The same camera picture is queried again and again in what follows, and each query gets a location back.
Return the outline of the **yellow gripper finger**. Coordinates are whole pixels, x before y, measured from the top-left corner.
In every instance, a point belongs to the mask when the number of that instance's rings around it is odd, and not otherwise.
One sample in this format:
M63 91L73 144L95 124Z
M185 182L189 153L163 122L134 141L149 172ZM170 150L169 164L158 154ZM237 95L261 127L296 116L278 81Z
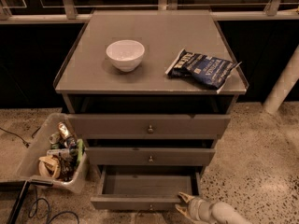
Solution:
M188 213L188 210L187 210L187 208L186 207L184 207L184 206L181 206L181 205L179 205L179 204L176 204L175 205L175 208L184 216L184 217L186 217L188 220L191 220L191 217L190 217L190 215L189 215L189 213Z
M178 194L178 196L185 202L185 203L189 203L190 201L192 201L194 199L194 196L189 195L187 193L184 192L180 192Z

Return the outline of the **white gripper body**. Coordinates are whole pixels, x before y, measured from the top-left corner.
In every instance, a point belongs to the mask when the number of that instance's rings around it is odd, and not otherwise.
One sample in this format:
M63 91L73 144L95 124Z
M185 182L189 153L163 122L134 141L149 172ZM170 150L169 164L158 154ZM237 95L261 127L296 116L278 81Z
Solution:
M212 203L200 198L192 199L188 204L188 211L192 220L204 221L208 224L213 224L215 218L211 211Z

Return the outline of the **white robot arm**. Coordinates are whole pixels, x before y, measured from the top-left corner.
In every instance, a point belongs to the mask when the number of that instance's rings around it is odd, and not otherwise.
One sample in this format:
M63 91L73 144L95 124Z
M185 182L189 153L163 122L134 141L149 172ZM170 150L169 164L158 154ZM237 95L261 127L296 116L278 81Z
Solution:
M184 192L180 192L178 196L186 205L176 204L176 209L191 221L203 221L207 224L252 224L228 203L211 203Z

